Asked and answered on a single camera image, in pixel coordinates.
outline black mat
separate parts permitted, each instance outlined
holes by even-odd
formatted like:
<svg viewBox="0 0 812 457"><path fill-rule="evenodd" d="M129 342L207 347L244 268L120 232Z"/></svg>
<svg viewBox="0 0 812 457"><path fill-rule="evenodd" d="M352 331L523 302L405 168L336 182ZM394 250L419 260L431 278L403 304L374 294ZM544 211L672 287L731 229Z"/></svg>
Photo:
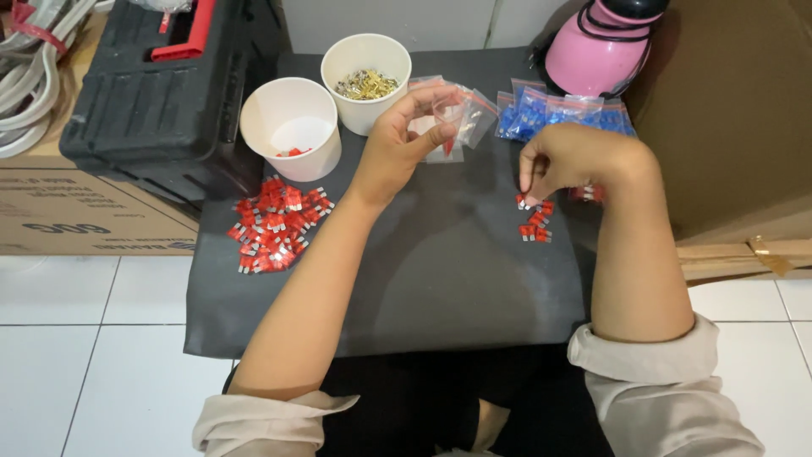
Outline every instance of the black mat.
<svg viewBox="0 0 812 457"><path fill-rule="evenodd" d="M279 76L321 81L321 59L282 55ZM493 100L511 91L511 77L538 78L524 48L416 52L412 62L412 76L442 74ZM323 186L338 201L366 140L343 127L340 134L338 167L293 185ZM417 167L369 236L339 357L559 343L584 321L594 254L572 242L565 211L551 219L552 243L523 242L517 231L529 216L514 201L521 146L494 137L491 127L476 150L465 149L463 163ZM204 206L187 292L188 354L239 358L290 274L237 272L238 245L225 234L239 219L232 204ZM593 245L594 225L580 231Z"/></svg>

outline right hand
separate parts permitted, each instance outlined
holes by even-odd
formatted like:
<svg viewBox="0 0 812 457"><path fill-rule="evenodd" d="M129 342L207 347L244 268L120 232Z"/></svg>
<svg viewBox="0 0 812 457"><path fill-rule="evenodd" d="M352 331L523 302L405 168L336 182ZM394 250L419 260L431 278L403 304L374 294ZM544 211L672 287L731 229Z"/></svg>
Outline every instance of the right hand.
<svg viewBox="0 0 812 457"><path fill-rule="evenodd" d="M548 125L519 156L519 187L528 205L564 187L604 186L629 173L659 171L651 151L635 138L573 123Z"/></svg>

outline forearm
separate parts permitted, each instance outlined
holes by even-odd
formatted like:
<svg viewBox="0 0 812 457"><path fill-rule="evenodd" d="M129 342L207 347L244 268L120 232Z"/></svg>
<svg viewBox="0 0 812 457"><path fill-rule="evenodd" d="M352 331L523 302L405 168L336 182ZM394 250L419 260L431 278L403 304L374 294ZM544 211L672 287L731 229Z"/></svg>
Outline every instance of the forearm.
<svg viewBox="0 0 812 457"><path fill-rule="evenodd" d="M318 389L379 212L350 196L336 205L254 332L229 394L288 400Z"/></svg>
<svg viewBox="0 0 812 457"><path fill-rule="evenodd" d="M592 293L593 331L622 342L662 342L693 327L654 156L625 151L631 167L607 179Z"/></svg>

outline rolled sleeve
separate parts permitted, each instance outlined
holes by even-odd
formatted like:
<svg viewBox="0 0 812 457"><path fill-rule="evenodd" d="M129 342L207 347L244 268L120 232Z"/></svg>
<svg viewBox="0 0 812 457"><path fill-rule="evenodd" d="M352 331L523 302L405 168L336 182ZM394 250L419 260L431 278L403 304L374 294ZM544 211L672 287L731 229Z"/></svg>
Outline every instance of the rolled sleeve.
<svg viewBox="0 0 812 457"><path fill-rule="evenodd" d="M206 457L309 457L324 444L322 417L348 409L358 398L333 398L321 391L288 402L214 395L205 401L192 445Z"/></svg>
<svg viewBox="0 0 812 457"><path fill-rule="evenodd" d="M713 377L719 329L696 315L680 339L651 344L609 342L581 326L569 343L584 368L598 420L624 457L759 457L764 446L739 419Z"/></svg>

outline floor tile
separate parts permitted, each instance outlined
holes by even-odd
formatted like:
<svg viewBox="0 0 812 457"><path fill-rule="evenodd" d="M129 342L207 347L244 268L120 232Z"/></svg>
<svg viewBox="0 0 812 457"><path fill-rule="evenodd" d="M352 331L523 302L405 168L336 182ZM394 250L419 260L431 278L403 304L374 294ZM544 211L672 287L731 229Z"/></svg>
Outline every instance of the floor tile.
<svg viewBox="0 0 812 457"><path fill-rule="evenodd" d="M182 353L183 325L102 326L64 457L200 457L192 427L230 360Z"/></svg>
<svg viewBox="0 0 812 457"><path fill-rule="evenodd" d="M790 320L812 320L812 279L776 281Z"/></svg>
<svg viewBox="0 0 812 457"><path fill-rule="evenodd" d="M789 322L721 323L722 392L742 423L767 447L767 457L812 449L812 377Z"/></svg>
<svg viewBox="0 0 812 457"><path fill-rule="evenodd" d="M98 327L0 327L0 454L59 457Z"/></svg>
<svg viewBox="0 0 812 457"><path fill-rule="evenodd" d="M806 366L812 367L812 322L793 322L793 327L804 351Z"/></svg>
<svg viewBox="0 0 812 457"><path fill-rule="evenodd" d="M693 309L710 320L788 320L774 281L722 281L688 289Z"/></svg>
<svg viewBox="0 0 812 457"><path fill-rule="evenodd" d="M105 324L186 324L192 257L122 257Z"/></svg>
<svg viewBox="0 0 812 457"><path fill-rule="evenodd" d="M0 324L99 324L118 257L49 257L0 273Z"/></svg>

